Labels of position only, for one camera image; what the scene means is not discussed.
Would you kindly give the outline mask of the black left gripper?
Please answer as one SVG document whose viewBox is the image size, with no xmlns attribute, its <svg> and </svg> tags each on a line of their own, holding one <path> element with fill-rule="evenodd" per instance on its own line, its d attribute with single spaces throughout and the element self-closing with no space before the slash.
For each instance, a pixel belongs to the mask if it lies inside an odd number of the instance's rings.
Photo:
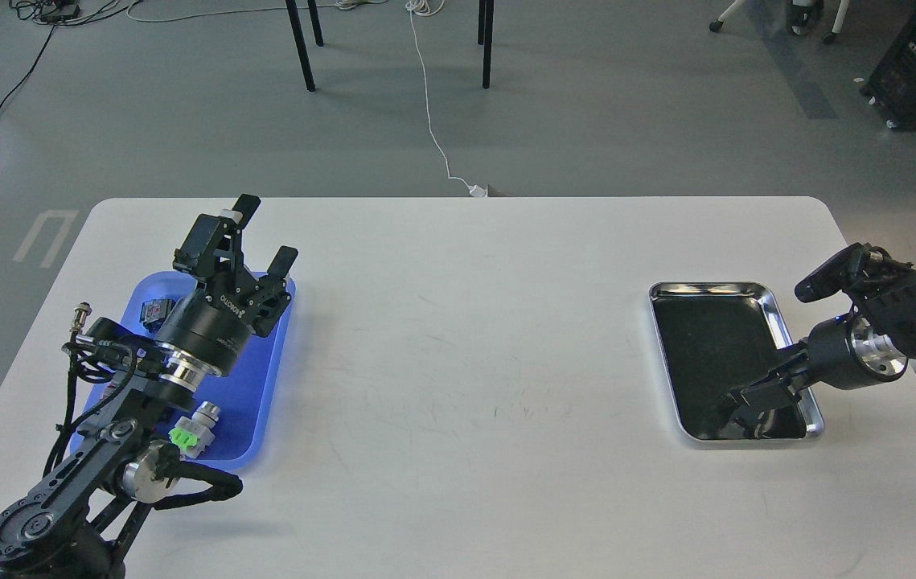
<svg viewBox="0 0 916 579">
<path fill-rule="evenodd" d="M 172 254 L 172 269 L 201 282 L 221 274 L 234 279 L 247 271 L 242 231 L 260 204 L 256 195 L 244 194 L 217 216 L 199 214 Z M 249 339 L 268 338 L 287 314 L 295 292 L 290 271 L 297 257 L 298 249 L 281 246 L 251 296 L 196 287 L 175 305 L 154 341 L 198 360 L 212 375 L 228 376 Z"/>
</svg>

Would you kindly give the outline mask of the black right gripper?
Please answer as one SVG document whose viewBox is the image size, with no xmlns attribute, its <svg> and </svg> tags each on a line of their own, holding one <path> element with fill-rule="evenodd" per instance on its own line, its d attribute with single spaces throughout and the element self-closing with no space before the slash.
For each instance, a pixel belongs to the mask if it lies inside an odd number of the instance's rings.
<svg viewBox="0 0 916 579">
<path fill-rule="evenodd" d="M 730 389 L 729 398 L 755 412 L 782 409 L 799 403 L 812 384 L 854 391 L 898 380 L 908 367 L 909 356 L 866 318 L 832 318 L 811 330 L 804 351 L 786 356 L 752 384 Z"/>
</svg>

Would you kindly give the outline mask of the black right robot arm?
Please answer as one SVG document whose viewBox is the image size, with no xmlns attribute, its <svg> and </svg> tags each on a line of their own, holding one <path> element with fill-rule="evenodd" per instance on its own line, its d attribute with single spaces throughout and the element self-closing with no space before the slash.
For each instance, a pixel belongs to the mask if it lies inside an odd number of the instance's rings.
<svg viewBox="0 0 916 579">
<path fill-rule="evenodd" d="M 777 365 L 751 384 L 731 388 L 718 408 L 756 412 L 799 403 L 813 384 L 841 391 L 888 384 L 916 359 L 916 268 L 871 244 L 851 244 L 797 282 L 803 303 L 846 294 L 852 306 L 777 353 Z"/>
</svg>

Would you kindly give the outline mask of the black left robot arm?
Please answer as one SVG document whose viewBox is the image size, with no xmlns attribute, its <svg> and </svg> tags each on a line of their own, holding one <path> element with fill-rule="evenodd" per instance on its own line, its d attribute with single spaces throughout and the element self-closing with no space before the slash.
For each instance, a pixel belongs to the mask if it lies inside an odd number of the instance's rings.
<svg viewBox="0 0 916 579">
<path fill-rule="evenodd" d="M 153 511 L 222 502 L 242 492 L 237 475 L 190 461 L 210 439 L 174 409 L 190 411 L 208 376 L 228 376 L 249 338 L 271 335 L 293 299 L 298 257 L 281 246 L 265 273 L 244 262 L 242 232 L 261 204 L 241 195 L 200 214 L 172 267 L 195 280 L 159 302 L 138 335 L 76 305 L 68 341 L 68 399 L 43 476 L 0 513 L 0 578 L 123 578 L 125 557 Z"/>
</svg>

